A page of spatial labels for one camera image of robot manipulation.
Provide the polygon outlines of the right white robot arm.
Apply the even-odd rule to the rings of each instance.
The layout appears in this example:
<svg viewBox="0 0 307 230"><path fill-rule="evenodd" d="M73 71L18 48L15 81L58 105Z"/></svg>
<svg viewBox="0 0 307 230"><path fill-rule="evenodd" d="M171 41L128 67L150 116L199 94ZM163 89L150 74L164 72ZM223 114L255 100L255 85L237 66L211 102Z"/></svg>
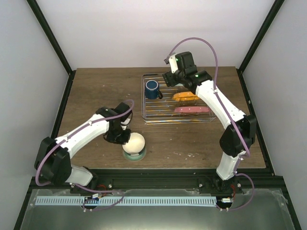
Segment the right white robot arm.
<svg viewBox="0 0 307 230"><path fill-rule="evenodd" d="M233 105L206 70L197 69L190 52L174 53L165 62L171 68L163 74L166 85L182 84L204 101L223 125L224 133L219 141L223 154L213 187L216 192L224 193L230 188L229 179L237 172L239 162L249 156L249 149L255 143L257 120Z"/></svg>

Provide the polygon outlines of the pink dotted scalloped plate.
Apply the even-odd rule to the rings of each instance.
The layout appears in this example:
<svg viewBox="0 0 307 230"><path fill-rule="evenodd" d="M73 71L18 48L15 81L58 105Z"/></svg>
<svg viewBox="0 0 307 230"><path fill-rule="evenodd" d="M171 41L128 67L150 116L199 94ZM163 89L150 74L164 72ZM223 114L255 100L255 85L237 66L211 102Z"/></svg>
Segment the pink dotted scalloped plate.
<svg viewBox="0 0 307 230"><path fill-rule="evenodd" d="M174 112L178 114L201 114L209 113L210 111L207 106L183 106L174 109Z"/></svg>

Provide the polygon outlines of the white upturned bowl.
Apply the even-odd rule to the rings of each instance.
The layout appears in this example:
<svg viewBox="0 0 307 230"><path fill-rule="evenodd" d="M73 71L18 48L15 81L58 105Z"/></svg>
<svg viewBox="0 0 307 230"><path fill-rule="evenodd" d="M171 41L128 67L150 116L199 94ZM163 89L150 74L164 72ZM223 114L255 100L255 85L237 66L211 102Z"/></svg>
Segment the white upturned bowl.
<svg viewBox="0 0 307 230"><path fill-rule="evenodd" d="M139 154L145 147L145 139L139 133L131 133L128 142L122 145L122 147L130 155Z"/></svg>

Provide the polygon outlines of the blue enamel mug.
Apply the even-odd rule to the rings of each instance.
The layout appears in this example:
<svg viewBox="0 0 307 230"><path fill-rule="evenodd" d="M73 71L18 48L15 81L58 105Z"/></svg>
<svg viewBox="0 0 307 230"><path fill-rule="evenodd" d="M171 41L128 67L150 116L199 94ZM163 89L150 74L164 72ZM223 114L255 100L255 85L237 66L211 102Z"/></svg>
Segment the blue enamel mug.
<svg viewBox="0 0 307 230"><path fill-rule="evenodd" d="M162 99L163 95L159 88L159 83L155 80L148 80L145 83L144 94L147 99L155 100Z"/></svg>

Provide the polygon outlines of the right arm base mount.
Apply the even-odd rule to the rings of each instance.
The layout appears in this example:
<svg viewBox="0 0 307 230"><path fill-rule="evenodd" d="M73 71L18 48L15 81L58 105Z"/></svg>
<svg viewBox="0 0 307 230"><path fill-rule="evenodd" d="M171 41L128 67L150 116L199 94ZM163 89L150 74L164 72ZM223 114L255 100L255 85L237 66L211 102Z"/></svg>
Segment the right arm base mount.
<svg viewBox="0 0 307 230"><path fill-rule="evenodd" d="M203 193L227 195L235 192L242 193L242 189L237 186L237 180L231 178L223 181L219 177L201 177L198 179L199 189Z"/></svg>

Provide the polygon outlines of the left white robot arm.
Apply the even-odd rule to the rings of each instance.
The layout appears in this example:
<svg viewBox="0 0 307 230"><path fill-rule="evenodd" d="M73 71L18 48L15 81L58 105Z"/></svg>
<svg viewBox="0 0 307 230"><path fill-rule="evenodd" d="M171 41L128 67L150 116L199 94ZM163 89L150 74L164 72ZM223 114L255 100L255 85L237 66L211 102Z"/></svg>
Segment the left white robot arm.
<svg viewBox="0 0 307 230"><path fill-rule="evenodd" d="M131 130L127 128L134 107L133 100L121 102L116 108L101 107L73 131L57 137L44 138L39 146L34 167L38 186L63 183L76 184L86 193L94 193L98 181L86 167L71 163L74 155L98 136L113 144L126 144Z"/></svg>

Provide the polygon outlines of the orange scalloped plate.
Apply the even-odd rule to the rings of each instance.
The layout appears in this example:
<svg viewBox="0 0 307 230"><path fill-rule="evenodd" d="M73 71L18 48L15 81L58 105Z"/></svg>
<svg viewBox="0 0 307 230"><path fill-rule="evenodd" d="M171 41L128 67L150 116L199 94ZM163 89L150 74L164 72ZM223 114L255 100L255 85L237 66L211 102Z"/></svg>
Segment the orange scalloped plate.
<svg viewBox="0 0 307 230"><path fill-rule="evenodd" d="M172 96L172 100L174 101L194 101L199 99L200 98L192 92L178 92Z"/></svg>

